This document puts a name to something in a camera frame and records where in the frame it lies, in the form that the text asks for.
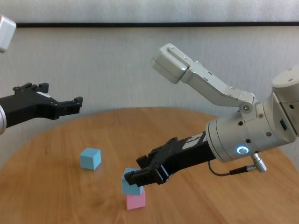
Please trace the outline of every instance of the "round table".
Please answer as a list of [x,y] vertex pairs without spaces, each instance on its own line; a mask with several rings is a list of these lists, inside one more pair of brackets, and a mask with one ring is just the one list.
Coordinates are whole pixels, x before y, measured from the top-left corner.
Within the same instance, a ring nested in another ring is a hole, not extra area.
[[[278,148],[260,153],[268,171],[218,177],[207,163],[144,187],[146,207],[127,210],[125,168],[172,137],[205,130],[215,117],[167,108],[113,110],[73,120],[38,136],[0,171],[1,224],[297,224],[299,175]],[[80,167],[86,147],[101,150],[95,170]],[[250,158],[213,162],[218,172]]]

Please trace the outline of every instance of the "stacked cubes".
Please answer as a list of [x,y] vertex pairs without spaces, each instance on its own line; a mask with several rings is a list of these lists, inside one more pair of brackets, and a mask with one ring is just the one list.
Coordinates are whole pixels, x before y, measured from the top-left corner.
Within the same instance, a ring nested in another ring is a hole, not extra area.
[[145,191],[143,187],[138,187],[136,184],[129,185],[126,181],[124,174],[136,171],[135,168],[126,168],[123,173],[122,182],[122,193],[126,195],[127,209],[137,209],[145,206]]

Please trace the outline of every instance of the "blue led light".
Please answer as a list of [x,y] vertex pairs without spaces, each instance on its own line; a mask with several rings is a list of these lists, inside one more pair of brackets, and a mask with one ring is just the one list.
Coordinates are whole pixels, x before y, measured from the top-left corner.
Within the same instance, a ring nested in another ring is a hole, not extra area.
[[246,146],[239,146],[237,148],[237,153],[238,154],[246,154],[249,152],[249,149]]

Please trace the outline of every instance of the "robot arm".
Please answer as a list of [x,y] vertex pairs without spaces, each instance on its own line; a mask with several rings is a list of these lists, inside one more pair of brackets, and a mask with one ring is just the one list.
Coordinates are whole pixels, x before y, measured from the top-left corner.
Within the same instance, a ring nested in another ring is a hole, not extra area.
[[[16,23],[0,15],[0,52],[4,53],[11,42]],[[7,127],[33,118],[58,119],[60,116],[79,113],[82,97],[58,102],[47,95],[49,84],[27,83],[14,87],[14,95],[0,98],[0,134]]]
[[[179,170],[204,162],[219,176],[254,170],[264,172],[267,168],[258,153],[296,140],[299,67],[278,75],[272,82],[271,95],[258,102],[252,93],[227,86],[173,44],[161,47],[153,62],[153,67],[172,83],[182,80],[213,104],[239,110],[208,122],[206,130],[198,135],[183,140],[173,138],[148,156],[138,158],[141,169],[124,175],[130,185],[162,184]],[[214,159],[227,162],[244,156],[251,156],[253,164],[225,174],[218,174],[211,167]]]

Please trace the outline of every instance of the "blue cube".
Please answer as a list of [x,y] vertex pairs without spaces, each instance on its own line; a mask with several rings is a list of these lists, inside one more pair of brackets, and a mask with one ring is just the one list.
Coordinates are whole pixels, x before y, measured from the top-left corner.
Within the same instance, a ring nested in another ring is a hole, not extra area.
[[101,151],[95,148],[86,148],[80,154],[80,165],[85,169],[95,170],[101,163]]
[[142,193],[143,186],[138,187],[136,184],[129,185],[128,182],[126,181],[125,177],[124,177],[124,175],[126,173],[131,172],[131,171],[136,171],[136,170],[138,170],[138,169],[126,168],[125,172],[122,175],[121,183],[122,183],[122,193],[124,195],[141,195],[141,193]]

